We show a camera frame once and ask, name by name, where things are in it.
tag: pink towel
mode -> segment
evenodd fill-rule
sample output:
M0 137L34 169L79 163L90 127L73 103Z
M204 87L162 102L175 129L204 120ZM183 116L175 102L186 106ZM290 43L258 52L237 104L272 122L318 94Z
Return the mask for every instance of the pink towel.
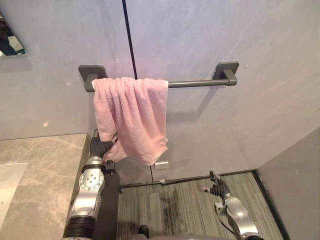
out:
M119 137L104 159L116 162L136 157L154 164L167 150L168 82L122 77L95 79L92 85L101 141L110 141L116 132Z

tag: towel bar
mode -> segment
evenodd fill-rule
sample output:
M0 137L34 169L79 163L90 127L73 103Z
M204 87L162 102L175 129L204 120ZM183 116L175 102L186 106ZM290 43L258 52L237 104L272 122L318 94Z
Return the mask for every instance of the towel bar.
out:
M220 62L215 69L213 79L200 81L171 81L169 88L189 88L189 87L206 87L206 86L234 86L237 84L235 76L239 62L227 61ZM80 65L79 73L84 82L84 89L87 92L94 92L91 82L94 79L103 79L107 77L106 69L102 65Z

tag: robotic arm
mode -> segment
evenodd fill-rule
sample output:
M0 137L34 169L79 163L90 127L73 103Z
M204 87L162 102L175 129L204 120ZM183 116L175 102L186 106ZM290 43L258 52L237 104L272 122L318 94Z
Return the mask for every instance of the robotic arm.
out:
M68 223L64 229L63 240L91 240L101 205L101 192L105 186L105 175L115 171L114 162L104 162L103 155L115 144L118 136L111 141L101 142L98 131L94 131L90 143L90 157L82 168L79 179L79 193L76 196Z
M227 217L237 240L263 240L242 202L231 196L228 186L219 175L210 171L210 176L213 186L203 187L202 190L221 197L222 201L214 204L219 219L220 216Z

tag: gray carpet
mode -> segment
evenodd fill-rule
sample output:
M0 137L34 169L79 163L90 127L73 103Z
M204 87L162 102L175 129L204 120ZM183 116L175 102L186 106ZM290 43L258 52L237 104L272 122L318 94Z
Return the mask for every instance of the gray carpet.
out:
M233 196L242 200L265 240L282 240L267 203L251 172L222 177ZM219 222L214 203L220 199L201 192L210 179L161 186L149 185L123 189L119 195L117 239L137 234L147 225L150 237L201 235L235 239Z

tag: white sink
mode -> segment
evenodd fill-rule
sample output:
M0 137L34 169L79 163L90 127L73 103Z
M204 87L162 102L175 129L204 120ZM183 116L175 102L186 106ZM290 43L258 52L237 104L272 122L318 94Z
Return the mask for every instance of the white sink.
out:
M0 229L27 163L0 165Z

